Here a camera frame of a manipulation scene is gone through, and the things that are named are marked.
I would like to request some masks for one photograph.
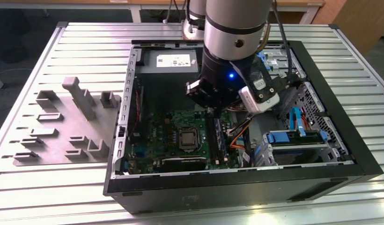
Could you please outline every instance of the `metal case frame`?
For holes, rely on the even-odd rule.
[[[133,44],[127,79],[129,77],[134,78],[138,58],[134,50],[141,48],[166,49],[168,46],[191,49],[202,47],[203,42],[138,40],[133,41]],[[103,194],[113,196],[130,213],[314,200],[347,184],[367,181],[384,173],[303,43],[290,41],[290,46],[327,109],[327,117],[334,121],[335,128],[354,156],[355,164],[320,167],[290,166],[275,170],[243,168],[234,173],[200,173],[182,176],[150,175],[141,178],[117,179],[111,176],[114,169],[111,162],[113,158],[118,157],[119,143],[114,142]],[[126,89],[133,90],[133,82],[129,82],[127,79]],[[127,98],[131,96],[125,92],[123,101]],[[122,121],[127,125],[129,115],[123,111],[122,108],[121,118],[123,117]]]

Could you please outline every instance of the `white label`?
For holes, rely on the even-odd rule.
[[[190,67],[190,55],[158,55],[158,67]]]
[[[268,60],[267,63],[272,65],[278,65],[278,60]]]
[[[247,162],[251,161],[251,156],[246,152],[243,153],[243,158],[247,160]]]
[[[111,3],[129,3],[127,0],[111,0]]]

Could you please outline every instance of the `motherboard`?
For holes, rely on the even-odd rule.
[[[231,113],[220,119],[207,118],[206,111],[150,113],[144,126],[146,137],[133,144],[126,162],[130,173],[239,168],[238,152],[226,144]]]

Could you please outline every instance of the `green circuit board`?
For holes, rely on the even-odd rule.
[[[222,114],[222,124],[224,131],[232,127],[232,119],[228,112]],[[204,157],[208,162],[207,169],[238,167],[236,154],[228,155],[230,161],[227,164],[214,165],[211,163],[203,111],[172,111],[167,114],[151,113],[147,120],[146,133],[146,141],[137,143],[133,150],[138,158],[137,167],[141,173],[154,173],[152,165],[155,161],[171,157]]]

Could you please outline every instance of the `metal table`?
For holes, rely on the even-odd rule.
[[[302,40],[384,170],[384,81],[339,30],[286,25]],[[279,27],[271,39],[280,40]],[[179,24],[70,23],[54,32],[0,130],[0,222],[14,224],[384,224],[384,175],[314,202],[279,203],[134,216],[102,195],[106,163],[15,167],[14,141],[29,115],[42,112],[39,90],[67,95],[62,81],[77,74],[98,95],[123,90],[131,39],[182,39]]]

